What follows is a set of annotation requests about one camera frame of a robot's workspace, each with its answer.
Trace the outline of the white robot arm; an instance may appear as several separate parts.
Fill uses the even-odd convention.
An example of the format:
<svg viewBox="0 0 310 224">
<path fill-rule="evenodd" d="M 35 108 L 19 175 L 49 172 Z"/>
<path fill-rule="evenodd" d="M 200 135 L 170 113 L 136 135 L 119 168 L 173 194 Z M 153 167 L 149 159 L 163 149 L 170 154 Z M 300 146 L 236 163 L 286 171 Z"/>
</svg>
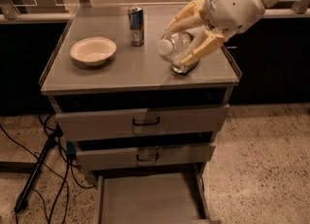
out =
<svg viewBox="0 0 310 224">
<path fill-rule="evenodd" d="M 198 27 L 190 47 L 173 65 L 190 66 L 208 56 L 232 36 L 247 31 L 280 0 L 193 0 L 166 27 L 170 34 Z"/>
</svg>

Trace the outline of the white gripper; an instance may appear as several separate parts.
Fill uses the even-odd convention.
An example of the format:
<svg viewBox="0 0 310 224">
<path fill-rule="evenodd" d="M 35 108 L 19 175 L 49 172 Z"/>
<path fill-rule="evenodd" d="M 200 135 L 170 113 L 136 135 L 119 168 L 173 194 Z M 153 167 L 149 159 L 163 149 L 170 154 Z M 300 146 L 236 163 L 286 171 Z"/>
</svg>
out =
<svg viewBox="0 0 310 224">
<path fill-rule="evenodd" d="M 165 28 L 166 33 L 173 34 L 202 27 L 173 65 L 193 65 L 235 34 L 247 31 L 263 17 L 264 12 L 264 0 L 192 0 Z M 207 29 L 209 21 L 213 30 Z"/>
</svg>

